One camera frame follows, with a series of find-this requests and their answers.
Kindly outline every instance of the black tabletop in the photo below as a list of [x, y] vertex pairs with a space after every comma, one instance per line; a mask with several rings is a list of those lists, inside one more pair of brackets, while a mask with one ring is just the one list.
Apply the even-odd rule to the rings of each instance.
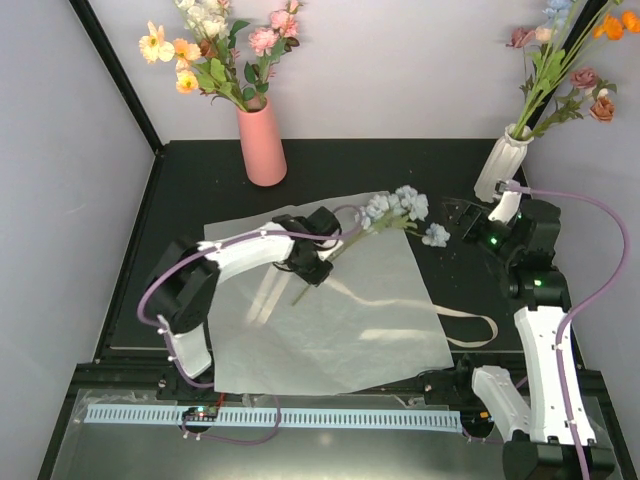
[[[495, 140], [285, 140], [289, 171], [271, 188], [249, 182], [237, 141], [175, 141], [158, 157], [119, 279], [105, 346], [160, 349], [155, 331], [136, 319], [150, 271], [180, 235], [203, 238], [203, 225], [276, 208], [409, 184], [426, 193], [427, 221], [445, 223], [448, 198], [473, 200], [473, 185]], [[484, 351], [521, 351], [513, 312], [483, 252], [452, 239], [445, 249], [408, 237], [433, 303], [492, 317], [500, 332]], [[441, 317], [447, 336], [487, 339], [481, 319]], [[453, 351], [459, 347], [451, 345]]]

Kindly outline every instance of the white wall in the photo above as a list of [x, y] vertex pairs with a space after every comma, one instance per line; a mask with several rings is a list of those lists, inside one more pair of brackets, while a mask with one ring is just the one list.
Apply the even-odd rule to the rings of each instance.
[[[626, 8], [640, 13], [640, 0]], [[619, 284], [576, 319], [574, 328], [589, 368], [601, 370], [625, 439], [640, 469], [640, 35], [608, 45], [592, 66], [617, 82], [616, 117], [610, 125], [577, 120], [551, 130], [530, 146], [525, 171], [534, 187], [579, 192], [614, 207], [631, 230], [635, 248]], [[552, 200], [562, 208], [557, 263], [574, 303], [600, 287], [620, 258], [613, 220], [595, 207]]]
[[[140, 55], [148, 20], [164, 24], [167, 38], [189, 38], [172, 0], [91, 3], [163, 142], [237, 138], [229, 102], [178, 94], [174, 65], [147, 65]], [[544, 0], [304, 3], [302, 46], [271, 82], [284, 138], [497, 137], [522, 97], [521, 51], [505, 41], [513, 26], [546, 18]], [[254, 25], [284, 4], [232, 0], [234, 17]], [[241, 67], [250, 59], [242, 50]]]
[[152, 155], [67, 1], [0, 15], [0, 478], [36, 478]]

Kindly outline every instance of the white vase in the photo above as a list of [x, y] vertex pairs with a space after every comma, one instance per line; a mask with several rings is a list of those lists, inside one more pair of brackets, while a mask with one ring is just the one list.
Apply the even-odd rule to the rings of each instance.
[[[510, 135], [514, 128], [516, 125], [512, 123], [504, 129], [504, 135], [493, 146], [478, 181], [473, 187], [476, 197], [483, 202], [493, 202], [495, 187], [500, 180], [513, 178], [527, 155], [527, 145], [533, 141], [533, 137], [524, 141], [514, 140]], [[531, 129], [525, 127], [524, 135], [530, 133]]]

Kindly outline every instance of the white linear rail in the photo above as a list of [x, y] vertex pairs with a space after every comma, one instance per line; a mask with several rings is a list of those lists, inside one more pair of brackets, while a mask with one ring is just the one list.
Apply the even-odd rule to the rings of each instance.
[[[89, 405], [84, 423], [127, 425], [179, 425], [190, 407], [172, 405]], [[281, 427], [427, 430], [461, 433], [459, 412], [434, 410], [344, 410], [283, 408]], [[219, 427], [271, 427], [275, 408], [222, 407], [215, 422], [189, 421], [188, 425]]]

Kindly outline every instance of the pink carnation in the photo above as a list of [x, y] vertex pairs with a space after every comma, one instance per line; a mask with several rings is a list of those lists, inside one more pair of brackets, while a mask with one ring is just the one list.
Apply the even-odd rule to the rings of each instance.
[[295, 37], [298, 34], [298, 22], [293, 14], [286, 10], [278, 10], [271, 14], [271, 28], [280, 32], [283, 37]]
[[265, 52], [271, 55], [271, 49], [277, 41], [278, 34], [270, 28], [256, 28], [256, 31], [249, 35], [249, 46], [259, 57]]

